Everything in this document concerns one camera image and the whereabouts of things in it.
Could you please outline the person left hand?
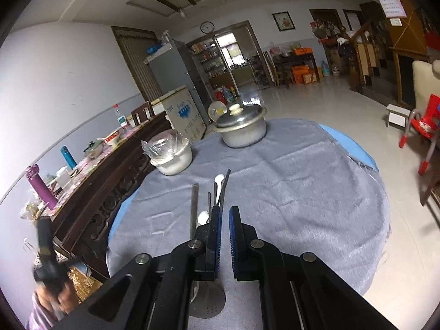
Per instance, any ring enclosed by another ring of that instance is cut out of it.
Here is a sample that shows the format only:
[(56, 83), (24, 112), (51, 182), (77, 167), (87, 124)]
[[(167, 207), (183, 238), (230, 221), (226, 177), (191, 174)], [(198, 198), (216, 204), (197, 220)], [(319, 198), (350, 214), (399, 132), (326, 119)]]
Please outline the person left hand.
[(64, 283), (63, 290), (57, 296), (54, 296), (45, 285), (37, 286), (36, 295), (40, 305), (51, 313), (54, 313), (54, 306), (59, 311), (69, 314), (79, 305), (75, 288), (71, 280)]

